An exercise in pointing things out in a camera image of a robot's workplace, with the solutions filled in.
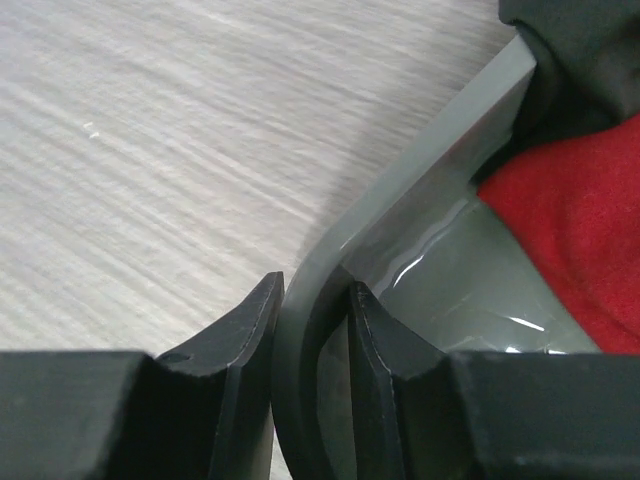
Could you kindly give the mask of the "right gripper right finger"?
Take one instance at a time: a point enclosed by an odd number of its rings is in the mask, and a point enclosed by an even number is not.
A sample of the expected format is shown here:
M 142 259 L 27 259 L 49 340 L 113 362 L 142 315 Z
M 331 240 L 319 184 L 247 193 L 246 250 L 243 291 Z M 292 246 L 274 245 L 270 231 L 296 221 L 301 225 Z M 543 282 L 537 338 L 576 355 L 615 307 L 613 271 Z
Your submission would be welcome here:
M 444 353 L 349 292 L 360 479 L 635 479 L 639 360 Z

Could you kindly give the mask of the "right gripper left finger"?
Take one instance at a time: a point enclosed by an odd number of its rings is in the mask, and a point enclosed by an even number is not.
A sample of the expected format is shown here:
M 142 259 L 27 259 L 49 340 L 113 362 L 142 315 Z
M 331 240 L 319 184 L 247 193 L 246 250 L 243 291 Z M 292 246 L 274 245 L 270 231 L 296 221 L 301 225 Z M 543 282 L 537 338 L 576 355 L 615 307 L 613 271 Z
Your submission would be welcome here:
M 5 351 L 5 479 L 265 479 L 270 366 L 284 294 L 267 274 L 234 309 L 158 357 Z

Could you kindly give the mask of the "grey plastic bin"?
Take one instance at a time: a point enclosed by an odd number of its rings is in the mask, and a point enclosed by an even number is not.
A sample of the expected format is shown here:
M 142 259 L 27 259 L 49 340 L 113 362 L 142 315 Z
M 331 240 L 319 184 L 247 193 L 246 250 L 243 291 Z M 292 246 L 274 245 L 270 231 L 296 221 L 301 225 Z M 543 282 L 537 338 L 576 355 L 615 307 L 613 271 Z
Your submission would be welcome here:
M 476 195 L 511 138 L 535 66 L 522 39 L 509 42 L 298 268 L 272 363 L 275 425 L 294 478 L 356 475 L 346 325 L 355 281 L 444 351 L 595 350 Z

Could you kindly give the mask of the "red t-shirt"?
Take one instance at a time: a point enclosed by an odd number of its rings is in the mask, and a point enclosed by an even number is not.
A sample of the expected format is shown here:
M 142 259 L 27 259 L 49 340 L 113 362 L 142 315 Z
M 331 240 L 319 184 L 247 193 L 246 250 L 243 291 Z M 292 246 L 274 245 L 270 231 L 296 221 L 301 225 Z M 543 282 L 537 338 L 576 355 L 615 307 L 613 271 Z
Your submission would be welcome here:
M 638 117 L 529 149 L 478 196 L 602 351 L 638 353 Z

